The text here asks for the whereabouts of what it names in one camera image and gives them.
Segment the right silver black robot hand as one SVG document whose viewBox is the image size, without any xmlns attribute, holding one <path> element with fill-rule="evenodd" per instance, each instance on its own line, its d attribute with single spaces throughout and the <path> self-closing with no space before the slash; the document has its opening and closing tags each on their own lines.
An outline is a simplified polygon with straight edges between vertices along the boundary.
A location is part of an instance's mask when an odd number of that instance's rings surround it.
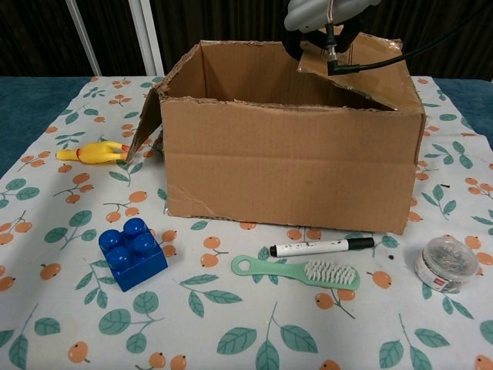
<svg viewBox="0 0 493 370">
<path fill-rule="evenodd" d="M 377 11 L 379 1 L 290 1 L 284 17 L 283 47 L 291 58 L 299 61 L 303 54 L 301 42 L 307 41 L 321 49 L 327 47 L 325 25 L 341 25 L 334 36 L 336 53 L 344 53 L 360 32 L 367 29 Z"/>
</svg>

